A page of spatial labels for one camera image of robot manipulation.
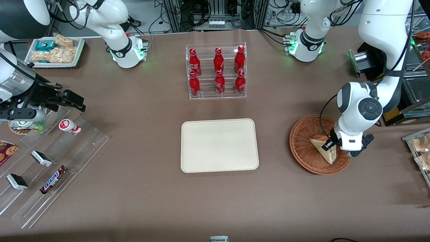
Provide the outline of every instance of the clear acrylic shelf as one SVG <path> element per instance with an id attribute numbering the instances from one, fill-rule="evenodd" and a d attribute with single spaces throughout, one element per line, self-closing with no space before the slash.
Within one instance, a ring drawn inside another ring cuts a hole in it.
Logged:
<path id="1" fill-rule="evenodd" d="M 242 95 L 237 95 L 234 92 L 237 74 L 234 72 L 234 57 L 237 53 L 239 45 L 245 47 L 244 54 L 246 57 L 247 47 L 246 42 L 244 43 L 216 43 L 216 44 L 188 44 L 185 50 L 185 63 L 187 68 L 187 84 L 188 84 L 188 95 L 190 99 L 221 99 L 221 98 L 246 98 L 246 85 L 245 91 Z M 215 57 L 215 48 L 220 47 L 222 50 L 222 56 L 224 57 L 224 78 L 225 78 L 225 92 L 220 95 L 215 92 L 215 72 L 213 59 Z M 200 81 L 200 89 L 202 95 L 193 96 L 190 89 L 190 49 L 195 49 L 197 56 L 200 59 L 202 68 L 202 75 L 198 77 Z M 246 69 L 247 58 L 245 59 L 245 79 L 247 79 Z"/>
<path id="2" fill-rule="evenodd" d="M 1 171 L 0 211 L 4 215 L 13 216 L 13 219 L 22 228 L 31 228 L 34 225 L 109 139 L 108 136 L 80 116 L 77 118 L 68 117 L 81 126 L 80 134 L 74 136 L 71 133 L 61 131 L 56 127 L 65 116 L 59 118 L 62 114 L 54 113 L 54 115 L 57 115 L 58 118 L 52 117 L 52 120 L 55 121 L 52 125 L 53 128 L 41 133 L 30 132 L 17 144 L 19 150 L 11 157 L 15 160 L 8 160 L 6 163 L 9 163 L 10 166 Z M 33 150 L 44 153 L 54 163 L 49 167 L 40 165 L 30 155 Z M 49 192 L 45 195 L 42 194 L 39 189 L 61 165 L 69 170 L 64 173 Z M 28 184 L 28 188 L 25 191 L 13 189 L 6 179 L 9 173 L 22 176 Z"/>

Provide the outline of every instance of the table surface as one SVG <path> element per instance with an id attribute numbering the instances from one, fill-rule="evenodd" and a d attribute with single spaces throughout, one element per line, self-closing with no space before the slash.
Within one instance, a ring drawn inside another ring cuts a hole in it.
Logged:
<path id="1" fill-rule="evenodd" d="M 160 35 L 132 69 L 119 68 L 101 38 L 86 39 L 80 69 L 37 72 L 85 97 L 82 117 L 110 139 L 33 228 L 0 217 L 0 240 L 429 241 L 429 188 L 401 140 L 428 125 L 371 128 L 372 144 L 333 176 L 309 173 L 289 150 L 293 124 L 357 81 L 348 56 L 362 43 L 357 32 L 331 29 L 311 63 L 286 56 L 258 31 Z M 247 98 L 189 100 L 186 44 L 244 41 Z M 325 115 L 339 117 L 334 102 Z M 260 166 L 182 172 L 181 125 L 232 118 L 254 120 Z M 6 124 L 0 131 L 2 139 L 21 138 Z"/>

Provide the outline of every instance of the wicker basket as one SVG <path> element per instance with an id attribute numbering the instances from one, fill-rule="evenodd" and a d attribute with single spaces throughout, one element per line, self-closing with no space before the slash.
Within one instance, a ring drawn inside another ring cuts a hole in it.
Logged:
<path id="1" fill-rule="evenodd" d="M 335 121 L 329 117 L 321 117 L 322 125 L 329 132 Z M 311 115 L 297 121 L 290 132 L 290 149 L 297 162 L 306 170 L 318 175 L 333 175 L 346 168 L 351 159 L 348 152 L 336 146 L 337 158 L 330 165 L 310 142 L 315 135 L 323 135 L 319 126 L 319 115 Z"/>

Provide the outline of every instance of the red bottle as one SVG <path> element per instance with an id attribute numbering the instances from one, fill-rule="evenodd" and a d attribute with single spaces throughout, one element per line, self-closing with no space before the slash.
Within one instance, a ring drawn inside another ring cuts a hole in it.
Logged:
<path id="1" fill-rule="evenodd" d="M 224 94 L 225 91 L 225 79 L 222 76 L 223 71 L 217 70 L 216 71 L 216 77 L 215 77 L 215 92 L 217 94 Z"/>
<path id="2" fill-rule="evenodd" d="M 234 92 L 237 95 L 242 95 L 245 91 L 245 72 L 244 71 L 239 71 L 238 73 L 238 77 L 236 78 L 236 85 L 234 88 Z"/>
<path id="3" fill-rule="evenodd" d="M 243 70 L 245 66 L 245 53 L 243 53 L 245 47 L 243 45 L 239 45 L 237 48 L 236 57 L 234 57 L 234 73 Z"/>
<path id="4" fill-rule="evenodd" d="M 199 79 L 197 79 L 196 73 L 193 71 L 190 73 L 190 89 L 193 96 L 200 96 L 202 94 Z"/>
<path id="5" fill-rule="evenodd" d="M 200 66 L 200 59 L 197 57 L 196 50 L 190 50 L 190 67 L 191 71 L 195 72 L 197 75 L 202 75 L 202 68 Z"/>
<path id="6" fill-rule="evenodd" d="M 215 48 L 214 72 L 222 70 L 224 72 L 224 57 L 221 54 L 221 48 Z"/>

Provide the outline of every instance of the snickers bar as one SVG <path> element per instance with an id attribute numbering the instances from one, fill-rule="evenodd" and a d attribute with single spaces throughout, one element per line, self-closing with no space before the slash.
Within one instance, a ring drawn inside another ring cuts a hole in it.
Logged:
<path id="1" fill-rule="evenodd" d="M 40 189 L 42 194 L 49 192 L 49 190 L 58 182 L 58 180 L 60 180 L 67 170 L 68 169 L 65 166 L 61 165 L 61 167 L 54 173 L 48 182 Z"/>

